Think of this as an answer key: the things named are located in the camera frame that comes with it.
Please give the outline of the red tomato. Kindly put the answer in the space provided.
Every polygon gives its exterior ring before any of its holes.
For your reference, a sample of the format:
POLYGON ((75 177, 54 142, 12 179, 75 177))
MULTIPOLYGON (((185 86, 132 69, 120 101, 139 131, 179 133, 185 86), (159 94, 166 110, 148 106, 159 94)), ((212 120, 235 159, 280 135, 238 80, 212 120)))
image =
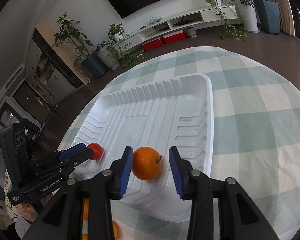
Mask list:
POLYGON ((93 155, 92 155, 92 160, 97 160, 99 159, 102 154, 103 154, 103 148, 101 145, 99 145, 98 143, 91 143, 87 146, 87 148, 90 148, 93 150, 93 155))

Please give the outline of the trailing plant on console right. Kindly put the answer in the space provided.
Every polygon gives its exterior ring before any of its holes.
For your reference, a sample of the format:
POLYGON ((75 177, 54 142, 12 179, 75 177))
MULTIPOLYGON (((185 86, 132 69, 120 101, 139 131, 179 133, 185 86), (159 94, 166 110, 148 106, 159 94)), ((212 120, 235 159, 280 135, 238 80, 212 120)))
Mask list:
MULTIPOLYGON (((220 2, 225 2, 225 8, 229 9, 236 18, 237 13, 235 9, 230 7, 230 3, 226 0, 220 0, 220 2)), ((218 37, 221 39, 232 38, 235 41, 244 40, 247 37, 247 31, 244 27, 236 28, 234 24, 230 22, 225 12, 221 8, 221 4, 218 0, 206 0, 205 4, 207 7, 220 19, 222 29, 218 32, 218 37)))

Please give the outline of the red storage box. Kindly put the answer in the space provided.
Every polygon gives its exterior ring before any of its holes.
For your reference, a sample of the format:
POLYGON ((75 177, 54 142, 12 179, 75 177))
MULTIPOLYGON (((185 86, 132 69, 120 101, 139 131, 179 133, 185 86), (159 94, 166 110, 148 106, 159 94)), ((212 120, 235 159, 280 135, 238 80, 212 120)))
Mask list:
POLYGON ((181 30, 175 33, 166 34, 163 37, 163 41, 165 44, 170 44, 173 42, 181 41, 186 38, 185 33, 181 30))
POLYGON ((153 50, 155 48, 161 47, 164 45, 163 39, 161 36, 152 39, 150 41, 147 42, 143 42, 142 47, 145 51, 150 51, 153 50))

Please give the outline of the plant in white ribbed pot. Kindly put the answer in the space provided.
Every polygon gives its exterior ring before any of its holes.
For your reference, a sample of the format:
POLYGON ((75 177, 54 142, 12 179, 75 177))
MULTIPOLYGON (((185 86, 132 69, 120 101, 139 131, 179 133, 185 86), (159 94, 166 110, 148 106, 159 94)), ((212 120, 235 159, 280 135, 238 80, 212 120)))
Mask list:
POLYGON ((103 41, 96 46, 96 54, 98 58, 110 69, 115 70, 120 63, 117 58, 113 57, 113 52, 110 49, 109 41, 103 41))

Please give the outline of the white tv console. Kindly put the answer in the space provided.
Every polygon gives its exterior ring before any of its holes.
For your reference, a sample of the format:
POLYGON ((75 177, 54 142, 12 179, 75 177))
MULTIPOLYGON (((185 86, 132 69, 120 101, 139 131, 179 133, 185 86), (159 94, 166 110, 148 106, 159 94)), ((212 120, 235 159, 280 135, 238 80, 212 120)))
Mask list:
MULTIPOLYGON (((225 8, 225 5, 221 6, 221 8, 230 22, 238 20, 229 9, 225 8)), ((142 47, 143 42, 159 36, 163 37, 166 34, 183 31, 187 27, 202 29, 218 25, 221 25, 220 19, 208 7, 191 9, 168 16, 159 22, 145 25, 143 28, 127 34, 125 45, 127 45, 128 51, 133 51, 138 47, 142 47)))

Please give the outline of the yellow-brown round fruit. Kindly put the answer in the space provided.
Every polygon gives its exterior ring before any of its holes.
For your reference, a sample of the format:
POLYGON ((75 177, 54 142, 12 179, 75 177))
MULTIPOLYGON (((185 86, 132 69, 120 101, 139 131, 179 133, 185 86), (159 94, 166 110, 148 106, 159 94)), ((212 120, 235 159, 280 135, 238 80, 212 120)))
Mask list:
POLYGON ((88 234, 87 233, 84 233, 82 235, 82 240, 88 240, 88 234))

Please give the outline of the red storage box left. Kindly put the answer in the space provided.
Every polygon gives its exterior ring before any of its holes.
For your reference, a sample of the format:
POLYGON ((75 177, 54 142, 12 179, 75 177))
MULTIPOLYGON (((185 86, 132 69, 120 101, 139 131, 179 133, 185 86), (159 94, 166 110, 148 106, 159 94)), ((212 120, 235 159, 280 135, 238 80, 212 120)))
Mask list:
POLYGON ((164 45, 163 39, 161 36, 152 39, 150 41, 147 42, 143 42, 142 47, 145 51, 150 51, 153 50, 155 48, 161 47, 164 45))

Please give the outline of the white plastic tray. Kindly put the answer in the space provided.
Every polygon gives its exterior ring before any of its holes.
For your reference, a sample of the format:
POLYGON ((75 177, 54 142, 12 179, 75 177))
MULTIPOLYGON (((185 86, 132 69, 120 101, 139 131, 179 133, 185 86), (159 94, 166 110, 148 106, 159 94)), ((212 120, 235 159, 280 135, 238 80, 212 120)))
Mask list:
POLYGON ((211 173, 213 154, 213 93, 211 80, 202 73, 153 81, 99 98, 75 135, 73 144, 98 143, 102 156, 75 168, 90 179, 110 168, 127 146, 148 146, 162 157, 160 175, 143 181, 131 175, 122 202, 140 212, 168 222, 189 220, 191 202, 178 196, 168 151, 204 174, 211 173))

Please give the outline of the green white checked tablecloth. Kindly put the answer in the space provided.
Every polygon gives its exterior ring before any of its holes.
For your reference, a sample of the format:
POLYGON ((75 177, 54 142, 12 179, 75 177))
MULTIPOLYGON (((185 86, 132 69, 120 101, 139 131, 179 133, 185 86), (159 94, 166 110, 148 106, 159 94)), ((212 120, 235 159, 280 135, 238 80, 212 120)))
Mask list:
POLYGON ((243 55, 194 47, 138 64, 101 94, 193 73, 212 82, 211 176, 237 179, 278 237, 292 239, 300 229, 300 91, 291 82, 243 55))

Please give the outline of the red storage box right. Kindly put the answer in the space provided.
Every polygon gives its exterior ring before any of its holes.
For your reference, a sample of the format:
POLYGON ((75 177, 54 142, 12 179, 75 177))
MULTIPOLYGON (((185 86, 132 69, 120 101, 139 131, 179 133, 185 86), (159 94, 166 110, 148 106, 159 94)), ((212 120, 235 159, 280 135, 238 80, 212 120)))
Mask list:
POLYGON ((163 37, 163 41, 165 44, 170 44, 173 42, 181 41, 186 38, 185 33, 181 30, 175 33, 166 34, 163 37))

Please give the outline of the tall plant blue pot left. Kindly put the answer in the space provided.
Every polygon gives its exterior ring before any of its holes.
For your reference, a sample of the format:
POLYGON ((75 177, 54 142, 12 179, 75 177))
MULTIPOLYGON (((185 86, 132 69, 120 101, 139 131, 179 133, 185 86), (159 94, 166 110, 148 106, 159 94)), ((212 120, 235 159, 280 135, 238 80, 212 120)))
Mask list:
POLYGON ((81 29, 77 28, 79 21, 68 18, 67 12, 58 18, 57 23, 59 32, 55 33, 55 46, 60 44, 71 44, 75 50, 74 67, 80 70, 82 67, 92 74, 95 78, 104 76, 107 72, 107 67, 96 56, 96 52, 88 47, 95 45, 81 29))

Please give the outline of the large leaf plant blue pot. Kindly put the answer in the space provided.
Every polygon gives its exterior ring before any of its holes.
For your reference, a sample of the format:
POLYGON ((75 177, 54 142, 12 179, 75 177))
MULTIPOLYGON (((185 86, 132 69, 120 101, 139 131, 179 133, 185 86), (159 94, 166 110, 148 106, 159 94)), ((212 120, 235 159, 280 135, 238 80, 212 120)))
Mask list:
POLYGON ((253 0, 256 7, 261 28, 268 34, 279 35, 280 12, 279 5, 272 0, 253 0))

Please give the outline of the small grey pot on floor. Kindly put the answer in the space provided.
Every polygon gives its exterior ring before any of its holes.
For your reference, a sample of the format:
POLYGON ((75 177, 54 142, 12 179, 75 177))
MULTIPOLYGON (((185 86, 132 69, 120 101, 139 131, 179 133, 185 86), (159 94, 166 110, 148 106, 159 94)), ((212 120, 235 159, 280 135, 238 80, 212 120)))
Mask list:
POLYGON ((183 31, 188 38, 194 38, 197 36, 197 32, 194 27, 187 27, 183 31))

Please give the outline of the trailing plant on console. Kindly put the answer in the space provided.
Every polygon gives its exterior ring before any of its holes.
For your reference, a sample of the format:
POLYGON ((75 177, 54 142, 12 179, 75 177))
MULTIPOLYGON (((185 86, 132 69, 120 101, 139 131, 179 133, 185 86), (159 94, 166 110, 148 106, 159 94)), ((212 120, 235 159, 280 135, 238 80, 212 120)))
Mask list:
MULTIPOLYGON (((226 0, 220 0, 220 2, 225 2, 225 8, 229 9, 236 18, 237 13, 235 9, 230 7, 230 3, 226 0)), ((221 4, 218 0, 206 0, 205 4, 207 7, 220 19, 222 29, 218 32, 218 37, 221 39, 232 38, 235 41, 244 40, 247 37, 247 31, 244 27, 236 28, 234 24, 230 22, 225 12, 221 8, 221 4)))
POLYGON ((127 34, 124 31, 122 24, 113 23, 110 25, 108 31, 109 55, 115 60, 119 61, 122 68, 128 68, 140 63, 144 59, 144 53, 132 54, 128 51, 127 45, 125 45, 127 34))

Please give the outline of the smooth orange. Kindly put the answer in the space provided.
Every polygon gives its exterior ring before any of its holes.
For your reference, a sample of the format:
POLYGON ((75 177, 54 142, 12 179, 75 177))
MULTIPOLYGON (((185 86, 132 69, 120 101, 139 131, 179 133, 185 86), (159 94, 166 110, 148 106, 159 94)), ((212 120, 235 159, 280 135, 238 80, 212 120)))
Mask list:
POLYGON ((89 199, 85 198, 83 201, 83 220, 89 219, 89 199))
POLYGON ((151 147, 140 147, 134 151, 132 172, 141 180, 157 178, 162 169, 162 156, 151 147))

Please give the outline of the wood and white cabinet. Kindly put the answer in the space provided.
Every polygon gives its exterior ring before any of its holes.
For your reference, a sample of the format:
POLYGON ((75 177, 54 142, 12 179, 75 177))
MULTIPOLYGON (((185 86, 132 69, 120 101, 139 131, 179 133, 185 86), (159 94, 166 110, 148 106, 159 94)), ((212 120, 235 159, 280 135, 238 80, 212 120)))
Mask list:
POLYGON ((66 44, 55 44, 55 31, 44 21, 34 28, 25 65, 25 80, 50 106, 90 82, 90 73, 75 67, 66 44))

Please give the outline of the beige curtain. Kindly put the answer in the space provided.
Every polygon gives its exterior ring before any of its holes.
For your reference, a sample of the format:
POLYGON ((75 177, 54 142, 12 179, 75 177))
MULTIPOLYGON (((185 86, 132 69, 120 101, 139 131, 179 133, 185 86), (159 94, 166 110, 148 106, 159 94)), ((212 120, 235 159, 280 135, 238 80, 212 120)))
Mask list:
POLYGON ((289 0, 271 0, 279 5, 280 29, 288 35, 295 36, 292 8, 289 0))

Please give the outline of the small orange mandarin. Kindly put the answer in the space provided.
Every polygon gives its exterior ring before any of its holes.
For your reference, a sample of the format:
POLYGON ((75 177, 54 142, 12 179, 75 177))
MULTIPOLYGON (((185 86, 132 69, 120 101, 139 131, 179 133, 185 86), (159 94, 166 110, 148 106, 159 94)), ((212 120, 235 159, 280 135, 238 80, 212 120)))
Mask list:
POLYGON ((117 226, 116 226, 115 222, 112 222, 112 225, 113 225, 114 238, 117 239, 118 234, 119 234, 117 226))

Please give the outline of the trailing plant on console left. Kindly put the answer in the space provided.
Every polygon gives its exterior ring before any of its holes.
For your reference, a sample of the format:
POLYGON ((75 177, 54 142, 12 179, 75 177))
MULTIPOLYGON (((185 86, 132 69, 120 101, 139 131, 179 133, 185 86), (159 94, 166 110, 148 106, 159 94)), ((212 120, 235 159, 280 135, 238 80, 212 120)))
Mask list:
POLYGON ((125 45, 127 34, 124 31, 122 24, 113 23, 110 25, 108 31, 109 55, 115 60, 119 61, 122 68, 128 68, 140 63, 144 59, 144 53, 132 54, 128 51, 127 45, 125 45))

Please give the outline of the bushy plant tall white pot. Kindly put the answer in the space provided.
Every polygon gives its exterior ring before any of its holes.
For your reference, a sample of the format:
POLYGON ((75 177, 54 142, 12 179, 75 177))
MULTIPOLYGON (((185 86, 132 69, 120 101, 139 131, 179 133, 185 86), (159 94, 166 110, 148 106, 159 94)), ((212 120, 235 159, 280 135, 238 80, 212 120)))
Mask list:
POLYGON ((231 0, 239 12, 243 27, 249 33, 259 33, 253 0, 231 0))

